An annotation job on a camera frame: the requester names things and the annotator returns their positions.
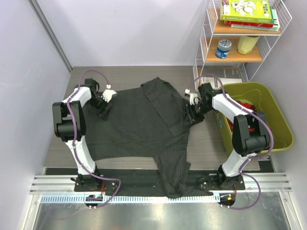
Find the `grey pinstriped long sleeve shirt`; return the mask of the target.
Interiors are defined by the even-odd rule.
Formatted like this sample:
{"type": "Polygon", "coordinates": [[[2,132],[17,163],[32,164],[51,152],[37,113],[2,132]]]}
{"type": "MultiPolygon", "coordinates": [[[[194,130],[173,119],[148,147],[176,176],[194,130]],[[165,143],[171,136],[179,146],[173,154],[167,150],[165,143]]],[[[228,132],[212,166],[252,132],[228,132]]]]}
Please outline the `grey pinstriped long sleeve shirt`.
{"type": "Polygon", "coordinates": [[[111,102],[107,119],[89,104],[83,107],[92,159],[151,157],[160,175],[156,189],[169,198],[182,197],[190,169],[187,101],[169,82],[155,78],[119,91],[111,102]]]}

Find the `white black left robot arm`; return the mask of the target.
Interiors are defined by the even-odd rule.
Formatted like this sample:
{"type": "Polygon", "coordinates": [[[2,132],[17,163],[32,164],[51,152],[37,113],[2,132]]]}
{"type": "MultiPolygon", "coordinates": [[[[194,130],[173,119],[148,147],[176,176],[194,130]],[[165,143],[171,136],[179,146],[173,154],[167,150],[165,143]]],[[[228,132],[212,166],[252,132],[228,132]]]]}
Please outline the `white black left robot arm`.
{"type": "Polygon", "coordinates": [[[83,107],[89,104],[97,115],[106,120],[112,107],[111,99],[117,94],[109,83],[103,92],[94,79],[86,79],[63,101],[52,105],[54,133],[70,149],[77,164],[76,185],[91,191],[101,188],[102,179],[86,144],[87,131],[83,107]]]}

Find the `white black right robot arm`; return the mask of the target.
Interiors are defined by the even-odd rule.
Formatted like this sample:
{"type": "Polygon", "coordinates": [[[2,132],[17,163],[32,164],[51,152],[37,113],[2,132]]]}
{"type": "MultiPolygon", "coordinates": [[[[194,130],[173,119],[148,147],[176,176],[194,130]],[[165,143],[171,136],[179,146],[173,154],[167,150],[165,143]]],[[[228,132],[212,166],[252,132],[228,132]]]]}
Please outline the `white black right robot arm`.
{"type": "Polygon", "coordinates": [[[222,189],[228,189],[238,179],[247,163],[270,146],[272,133],[267,125],[265,114],[245,108],[224,89],[215,90],[210,83],[202,84],[198,93],[185,89],[189,101],[185,111],[191,125],[204,120],[211,110],[222,113],[233,124],[232,152],[219,166],[216,183],[222,189]]]}

